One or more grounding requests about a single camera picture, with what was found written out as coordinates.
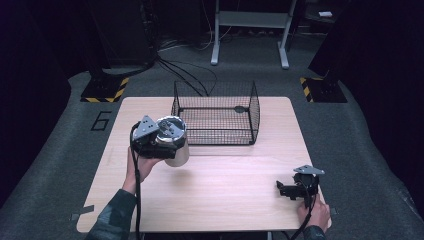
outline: person's hand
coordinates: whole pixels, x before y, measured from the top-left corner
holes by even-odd
[[[144,158],[142,156],[139,156],[137,153],[135,153],[135,157],[138,158],[138,170],[140,171],[140,183],[143,182],[147,176],[149,176],[149,173],[152,171],[153,166],[156,163],[163,160],[159,158]],[[136,183],[134,161],[133,161],[133,157],[131,153],[131,148],[128,147],[127,174],[126,174],[122,189],[129,193],[135,194],[136,184],[140,184],[140,183]]]
[[[321,201],[320,194],[315,195],[315,205],[311,212],[311,218],[309,219],[308,226],[318,226],[322,229],[322,231],[327,231],[328,228],[328,220],[330,220],[330,206],[328,204],[324,204]],[[299,217],[300,224],[306,218],[306,215],[309,213],[309,208],[305,208],[305,202],[302,202],[297,208],[297,216]]]

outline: wire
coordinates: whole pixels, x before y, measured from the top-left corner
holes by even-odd
[[[206,90],[206,87],[204,86],[204,84],[199,79],[197,79],[193,74],[189,73],[188,71],[184,70],[183,68],[172,63],[172,62],[177,62],[177,61],[167,61],[167,60],[164,60],[162,58],[159,58],[158,61],[159,61],[159,65],[163,69],[165,69],[166,71],[176,75],[179,79],[181,79],[184,83],[186,83],[190,88],[192,88],[201,97],[203,97],[203,94],[201,92],[203,92],[206,96],[209,96],[210,92],[215,88],[216,81],[215,81],[215,84],[212,87],[211,91],[208,92]],[[192,65],[192,66],[195,66],[195,67],[198,67],[198,68],[206,69],[206,70],[210,71],[215,76],[215,80],[217,80],[216,74],[213,73],[211,70],[209,70],[207,68],[196,66],[196,65],[190,64],[190,63],[183,63],[183,64],[189,64],[189,65]],[[191,78],[193,78],[201,86],[201,89],[193,86],[182,74],[178,73],[177,70],[182,71],[183,73],[185,73],[188,76],[190,76]]]
[[[286,231],[281,231],[281,233],[286,236],[287,240],[290,240],[290,236],[287,234]]]
[[[163,51],[171,50],[171,49],[173,49],[173,48],[178,48],[178,47],[190,47],[190,46],[191,46],[190,44],[175,45],[175,46],[167,47],[167,48],[165,48],[165,49],[160,49],[160,50],[159,50],[159,52],[163,52]]]
[[[211,43],[213,43],[213,40],[212,40],[213,39],[212,26],[211,26],[211,22],[209,21],[208,14],[206,13],[206,8],[205,8],[205,2],[204,2],[204,0],[202,0],[202,7],[203,7],[203,12],[205,13],[206,21],[208,22],[210,38],[209,38],[209,42],[206,44],[205,47],[203,47],[203,48],[195,48],[195,49],[200,50],[200,51],[205,50],[206,48],[209,47],[209,45],[211,45]]]
[[[210,70],[210,69],[208,69],[208,68],[205,68],[205,67],[197,66],[197,65],[195,65],[195,64],[186,63],[186,62],[179,62],[179,61],[169,61],[169,62],[175,62],[175,63],[180,63],[180,64],[187,64],[187,65],[190,65],[190,66],[193,66],[193,67],[197,67],[197,68],[200,68],[200,69],[207,70],[207,71],[209,71],[210,73],[212,73],[212,75],[213,75],[213,76],[214,76],[214,78],[215,78],[215,81],[214,81],[214,84],[213,84],[212,88],[209,90],[209,92],[207,92],[207,96],[210,96],[210,95],[211,95],[211,93],[212,93],[212,92],[213,92],[213,90],[215,89],[216,82],[218,81],[218,77],[216,76],[216,74],[215,74],[212,70]]]
[[[140,170],[138,169],[138,157],[140,156],[140,153],[138,153],[137,158],[135,157],[135,150],[133,148],[133,134],[135,129],[138,128],[138,126],[140,125],[140,122],[136,123],[132,128],[131,128],[131,132],[130,132],[130,149],[131,149],[131,155],[132,155],[132,159],[133,159],[133,163],[134,163],[134,174],[135,174],[135,181],[136,181],[136,190],[135,190],[135,195],[137,198],[137,218],[136,218],[136,224],[135,224],[135,228],[136,228],[136,236],[137,236],[137,240],[141,240],[141,234],[140,234],[140,217],[141,217],[141,197],[140,197]]]
[[[143,9],[143,5],[145,4],[145,2],[146,2],[145,0],[143,2],[140,2],[140,8],[141,9]],[[86,4],[87,4],[87,6],[89,6],[91,8],[93,7],[93,6],[90,6],[90,3],[89,2],[86,3]],[[151,29],[147,29],[147,26],[144,26],[145,31],[146,31],[146,38],[147,38],[148,42],[150,44],[152,44],[152,47],[151,47],[152,49],[150,49],[151,51],[153,51],[153,52],[151,52],[151,58],[148,59],[147,62],[143,66],[141,66],[139,69],[136,69],[136,70],[133,70],[133,71],[129,71],[129,72],[125,72],[125,73],[120,73],[120,74],[109,74],[109,73],[105,73],[103,71],[103,69],[100,68],[100,70],[104,74],[104,76],[106,76],[106,77],[107,76],[111,76],[111,77],[122,77],[122,78],[130,77],[130,76],[133,76],[133,75],[142,73],[142,72],[148,70],[149,68],[151,68],[153,66],[154,61],[155,61],[155,58],[156,58],[156,54],[157,54],[157,47],[155,46],[156,45],[155,41],[156,41],[156,37],[157,37],[158,33],[157,33],[157,17],[156,17],[156,15],[153,14],[153,12],[151,13],[151,15],[153,17],[153,19],[151,20],[151,22],[153,23],[154,27],[151,28]],[[106,46],[108,46],[108,48],[111,51],[111,53],[115,57],[117,57],[117,59],[120,62],[120,64],[125,65],[124,62],[123,62],[123,60],[122,60],[122,57],[119,56],[119,54],[115,51],[115,48],[112,46],[112,44],[110,43],[108,37],[103,32],[103,29],[101,28],[101,26],[100,26],[97,18],[94,16],[93,13],[91,13],[91,18],[93,19],[93,22],[96,25],[96,28],[98,30],[98,33],[102,37],[103,43]]]
[[[293,236],[290,238],[290,240],[294,240],[294,239],[296,239],[298,236],[299,236],[299,234],[305,229],[305,227],[306,227],[306,224],[308,224],[308,222],[309,222],[309,219],[311,218],[311,216],[312,216],[312,209],[314,208],[314,206],[315,206],[315,200],[316,200],[316,197],[314,197],[314,201],[312,202],[311,201],[311,196],[309,195],[309,191],[308,191],[308,188],[306,187],[306,185],[300,180],[300,183],[303,185],[303,187],[305,188],[305,190],[306,190],[306,199],[308,200],[308,207],[309,207],[309,211],[308,211],[308,214],[306,215],[306,217],[305,217],[305,220],[303,221],[303,223],[302,223],[302,225],[300,225],[300,227],[299,227],[299,229],[297,229],[297,231],[293,234]]]
[[[178,44],[180,42],[180,40],[176,40],[176,39],[169,39],[169,40],[164,40],[159,47],[159,52],[160,51],[164,51],[168,48],[173,48],[176,46],[176,44]]]
[[[168,62],[163,61],[163,60],[159,60],[159,65],[167,70],[168,72],[176,75],[179,79],[181,79],[183,82],[185,82],[189,87],[191,87],[199,96],[203,97],[202,93],[200,93],[200,89],[197,89],[196,87],[194,87],[189,81],[187,81],[181,74],[179,74],[178,72],[176,72],[175,70],[173,70],[170,66],[168,66]]]
[[[240,8],[240,0],[238,0],[238,2],[237,2],[237,10],[236,10],[237,12],[238,12],[239,8]],[[231,30],[232,27],[233,26],[230,26],[228,28],[228,30],[219,38],[220,41],[221,41],[222,38],[225,37],[225,35],[227,35],[227,33]]]

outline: table top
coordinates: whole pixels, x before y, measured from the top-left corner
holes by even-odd
[[[122,187],[131,127],[144,115],[171,112],[172,97],[125,98],[112,128],[77,229],[88,232]],[[189,146],[182,167],[158,163],[141,184],[141,231],[273,231],[299,228],[302,199],[280,196],[294,168],[312,165],[293,107],[285,97],[259,97],[260,126],[251,146]],[[132,230],[135,229],[136,211]]]

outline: wire mesh cage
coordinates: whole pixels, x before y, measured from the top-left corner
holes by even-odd
[[[175,82],[171,114],[187,124],[188,144],[253,145],[260,120],[255,82]]]

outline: table leg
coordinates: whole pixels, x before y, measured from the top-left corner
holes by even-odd
[[[294,13],[294,8],[296,6],[296,2],[297,0],[292,0],[292,3],[290,4],[290,10],[287,15],[286,26],[284,27],[283,37],[281,41],[278,42],[278,52],[280,53],[281,67],[283,69],[289,69],[289,60],[287,59],[287,53],[286,53],[286,42],[287,42],[287,36],[289,35],[290,25],[293,19],[293,13]]]
[[[211,64],[217,65],[218,64],[218,56],[219,56],[219,0],[216,0],[216,6],[215,6],[215,42],[213,44],[213,51],[212,51],[212,59]]]

